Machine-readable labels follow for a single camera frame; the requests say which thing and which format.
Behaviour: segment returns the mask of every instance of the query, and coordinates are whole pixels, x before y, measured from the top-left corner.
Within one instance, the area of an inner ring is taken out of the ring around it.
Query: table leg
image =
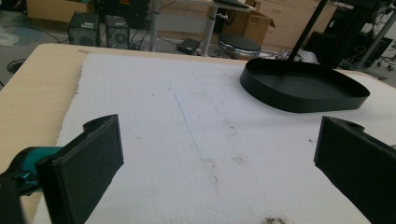
[[[205,38],[201,49],[201,55],[205,57],[207,57],[207,50],[209,49],[210,40],[212,39],[213,27],[215,27],[216,16],[218,14],[217,7],[212,7],[210,10],[210,15],[207,19],[205,29]]]
[[[151,34],[149,40],[149,50],[156,51],[156,42],[157,42],[157,21],[158,16],[160,15],[160,0],[152,1],[152,14],[151,14]]]

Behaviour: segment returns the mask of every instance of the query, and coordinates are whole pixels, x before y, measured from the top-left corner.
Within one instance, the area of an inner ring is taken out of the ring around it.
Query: white paper sheet
[[[396,91],[352,76],[360,109],[293,114],[240,85],[242,66],[90,54],[58,145],[119,114],[124,165],[88,223],[369,223],[314,165],[321,117],[395,144]],[[50,223],[44,199],[35,223]]]

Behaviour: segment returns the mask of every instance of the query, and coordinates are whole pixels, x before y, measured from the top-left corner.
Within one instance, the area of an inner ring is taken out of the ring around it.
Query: table
[[[150,36],[150,44],[149,44],[150,51],[156,50],[156,40],[157,40],[157,33],[158,33],[157,22],[158,22],[158,16],[160,14],[160,1],[161,0],[152,1],[151,36]],[[207,51],[209,49],[210,39],[212,38],[213,27],[215,26],[215,20],[217,17],[219,7],[232,9],[232,10],[239,10],[239,11],[256,10],[255,7],[249,7],[249,8],[232,7],[230,5],[216,3],[213,0],[177,0],[177,1],[210,7],[210,14],[207,19],[207,24],[206,24],[206,28],[205,28],[205,37],[203,40],[203,45],[202,45],[201,53],[200,53],[202,56],[207,56]]]
[[[245,64],[244,61],[120,49],[98,49],[56,44],[39,46],[0,92],[0,121],[2,124],[0,126],[2,136],[0,172],[3,172],[13,157],[25,147],[55,145],[62,128],[64,115],[76,94],[81,66],[88,52],[159,59],[174,58],[193,62]],[[347,71],[347,73],[353,77],[366,77],[366,75],[358,72]],[[383,92],[389,93],[388,95],[381,95],[381,101],[389,102],[389,105],[394,106],[396,90],[374,78],[367,77],[366,79],[369,84],[373,83],[376,86],[381,86]],[[370,120],[370,123],[373,124],[370,127],[366,126],[370,133],[381,137],[380,139],[384,142],[394,145],[394,142],[391,142],[394,141],[394,134],[384,132],[384,127],[381,127],[380,122],[387,120],[389,125],[385,126],[394,128],[396,118],[389,113],[388,108],[380,109],[383,112],[379,115],[378,112],[365,113],[361,118]],[[370,112],[374,108],[369,106],[364,110]],[[333,112],[333,114],[342,115],[343,112]],[[25,200],[27,201],[25,209],[29,218],[32,218],[35,213],[36,202],[39,197],[40,195],[36,195],[34,198],[31,196],[28,200]]]

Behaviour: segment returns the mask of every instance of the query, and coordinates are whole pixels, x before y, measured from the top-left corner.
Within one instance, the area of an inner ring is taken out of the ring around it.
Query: stool
[[[258,57],[262,52],[260,45],[241,35],[220,35],[218,44],[227,53],[231,53],[234,58],[238,55]]]

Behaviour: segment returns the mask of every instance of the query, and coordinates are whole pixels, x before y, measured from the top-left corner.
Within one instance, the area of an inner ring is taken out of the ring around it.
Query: black pole
[[[297,44],[294,46],[294,49],[291,51],[291,54],[289,55],[289,58],[288,58],[289,62],[292,62],[294,60],[295,56],[298,53],[298,50],[300,49],[301,45],[304,43],[304,41],[305,41],[306,37],[308,36],[309,32],[311,31],[312,27],[315,25],[315,22],[317,21],[321,11],[326,6],[327,1],[328,0],[320,1],[314,14],[312,14],[312,17],[309,20],[308,24],[305,26],[303,33],[300,35],[300,38],[298,39]]]

